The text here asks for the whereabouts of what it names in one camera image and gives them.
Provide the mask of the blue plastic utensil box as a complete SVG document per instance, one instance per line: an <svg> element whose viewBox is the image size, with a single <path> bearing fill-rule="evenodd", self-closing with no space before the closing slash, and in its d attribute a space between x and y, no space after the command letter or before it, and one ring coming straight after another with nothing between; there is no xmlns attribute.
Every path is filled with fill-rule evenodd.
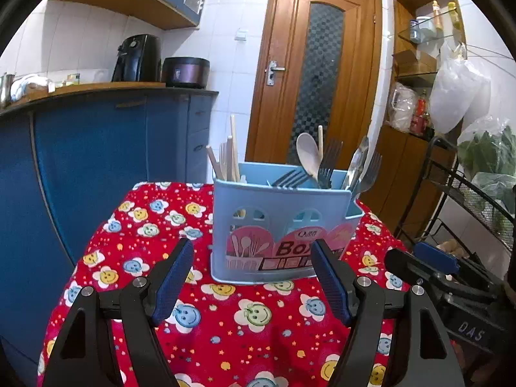
<svg viewBox="0 0 516 387"><path fill-rule="evenodd" d="M245 182L213 181L211 275L215 281L253 285L309 278L311 243L323 239L343 258L364 212L343 189L346 173L334 170L332 186L312 179L297 188L275 186L302 169L242 163Z"/></svg>

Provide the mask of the white plastic bag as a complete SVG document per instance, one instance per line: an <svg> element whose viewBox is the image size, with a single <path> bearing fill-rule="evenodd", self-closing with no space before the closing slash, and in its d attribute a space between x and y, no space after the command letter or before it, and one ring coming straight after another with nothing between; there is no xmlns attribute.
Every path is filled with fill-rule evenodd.
<svg viewBox="0 0 516 387"><path fill-rule="evenodd" d="M467 58L458 45L441 62L430 94L430 120L439 134L449 134L461 121L468 126L488 114L491 78Z"/></svg>

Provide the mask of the thin wooden chopstick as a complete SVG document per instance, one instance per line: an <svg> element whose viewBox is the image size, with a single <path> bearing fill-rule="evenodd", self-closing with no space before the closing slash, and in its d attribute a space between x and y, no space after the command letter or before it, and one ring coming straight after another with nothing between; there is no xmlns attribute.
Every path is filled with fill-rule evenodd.
<svg viewBox="0 0 516 387"><path fill-rule="evenodd" d="M230 127L232 137L232 165L233 165L233 180L235 182L240 182L240 170L239 170L239 162L238 162L238 144L236 138L236 124L234 114L230 115Z"/></svg>

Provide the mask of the red smiley flower tablecloth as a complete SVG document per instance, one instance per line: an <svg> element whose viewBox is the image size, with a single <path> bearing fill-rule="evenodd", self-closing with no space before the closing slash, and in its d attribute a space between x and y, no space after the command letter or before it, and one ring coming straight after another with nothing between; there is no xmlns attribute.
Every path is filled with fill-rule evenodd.
<svg viewBox="0 0 516 387"><path fill-rule="evenodd" d="M193 239L193 267L178 300L199 319L189 327L175 318L156 335L183 386L325 386L349 331L330 311L314 278L233 286L210 274L213 188L209 184L136 184L90 239L62 299L53 309L38 363L45 369L65 317L80 289L124 287L166 259L183 236Z"/></svg>

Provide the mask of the silver spoon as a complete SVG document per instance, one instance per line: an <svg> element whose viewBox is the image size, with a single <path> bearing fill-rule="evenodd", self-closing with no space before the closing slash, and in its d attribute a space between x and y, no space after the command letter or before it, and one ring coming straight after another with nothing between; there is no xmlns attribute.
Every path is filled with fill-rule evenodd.
<svg viewBox="0 0 516 387"><path fill-rule="evenodd" d="M358 148L354 152L352 156L352 160L350 162L350 165L348 167L344 182L342 184L342 189L346 191L353 191L356 183L359 180L359 177L361 176L366 158L367 153L369 149L369 139L368 136L365 135Z"/></svg>

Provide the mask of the wooden shelf unit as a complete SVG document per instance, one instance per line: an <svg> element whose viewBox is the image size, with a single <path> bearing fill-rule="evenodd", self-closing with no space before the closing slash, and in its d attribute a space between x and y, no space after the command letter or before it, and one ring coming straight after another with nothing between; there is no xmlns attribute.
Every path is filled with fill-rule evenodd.
<svg viewBox="0 0 516 387"><path fill-rule="evenodd" d="M466 37L458 0L386 0L385 6L380 107L373 115L382 163L361 199L396 237L418 239L442 197L424 169L430 159L447 167L455 161L451 149L433 140L430 95L442 62Z"/></svg>

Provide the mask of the blue kitchen counter cabinet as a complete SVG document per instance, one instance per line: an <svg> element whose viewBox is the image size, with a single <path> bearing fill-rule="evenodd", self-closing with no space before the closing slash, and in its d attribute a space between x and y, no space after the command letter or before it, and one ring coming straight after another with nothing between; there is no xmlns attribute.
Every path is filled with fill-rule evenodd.
<svg viewBox="0 0 516 387"><path fill-rule="evenodd" d="M216 92L54 96L1 116L1 383L33 386L49 316L99 224L137 183L205 181Z"/></svg>

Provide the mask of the black air fryer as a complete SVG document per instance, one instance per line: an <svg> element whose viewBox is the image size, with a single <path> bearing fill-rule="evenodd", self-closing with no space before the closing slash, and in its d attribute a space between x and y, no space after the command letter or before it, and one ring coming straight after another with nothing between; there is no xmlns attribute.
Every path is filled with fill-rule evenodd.
<svg viewBox="0 0 516 387"><path fill-rule="evenodd" d="M151 34L126 38L118 47L113 82L159 82L161 42Z"/></svg>

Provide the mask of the wooden door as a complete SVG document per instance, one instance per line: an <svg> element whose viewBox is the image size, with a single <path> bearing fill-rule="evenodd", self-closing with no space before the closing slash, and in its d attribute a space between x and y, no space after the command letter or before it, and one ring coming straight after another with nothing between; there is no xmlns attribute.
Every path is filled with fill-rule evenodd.
<svg viewBox="0 0 516 387"><path fill-rule="evenodd" d="M382 0L269 0L247 135L248 162L296 164L296 139L323 130L347 168L371 123Z"/></svg>

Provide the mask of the black rice cooker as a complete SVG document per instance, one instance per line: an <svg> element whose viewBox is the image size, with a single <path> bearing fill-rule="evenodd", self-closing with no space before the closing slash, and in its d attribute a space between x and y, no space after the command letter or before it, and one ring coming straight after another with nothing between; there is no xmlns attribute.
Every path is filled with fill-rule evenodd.
<svg viewBox="0 0 516 387"><path fill-rule="evenodd" d="M161 81L167 87L205 89L210 61L196 57L168 57L163 61Z"/></svg>

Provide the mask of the silver fork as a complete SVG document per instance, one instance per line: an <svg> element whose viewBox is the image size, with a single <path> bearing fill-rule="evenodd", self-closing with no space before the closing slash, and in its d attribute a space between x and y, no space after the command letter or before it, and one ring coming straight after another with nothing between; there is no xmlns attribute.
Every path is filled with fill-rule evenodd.
<svg viewBox="0 0 516 387"><path fill-rule="evenodd" d="M357 199L362 193L369 191L373 187L380 171L381 160L382 155L378 152L374 152L365 175L359 179L359 182L352 192L352 199Z"/></svg>
<svg viewBox="0 0 516 387"><path fill-rule="evenodd" d="M271 184L272 187L295 189L311 179L304 169L290 170Z"/></svg>
<svg viewBox="0 0 516 387"><path fill-rule="evenodd" d="M325 147L323 158L317 172L317 184L320 189L332 187L332 173L335 170L339 155L344 143L342 141L330 140Z"/></svg>

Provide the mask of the green leafy vegetables bag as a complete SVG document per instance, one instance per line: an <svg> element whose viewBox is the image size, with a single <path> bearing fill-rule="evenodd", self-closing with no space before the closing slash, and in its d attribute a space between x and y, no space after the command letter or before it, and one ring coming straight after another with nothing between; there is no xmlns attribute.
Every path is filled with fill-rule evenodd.
<svg viewBox="0 0 516 387"><path fill-rule="evenodd" d="M478 190L466 198L496 233L511 233L515 216L515 134L508 119L486 115L472 122L457 141L465 177Z"/></svg>

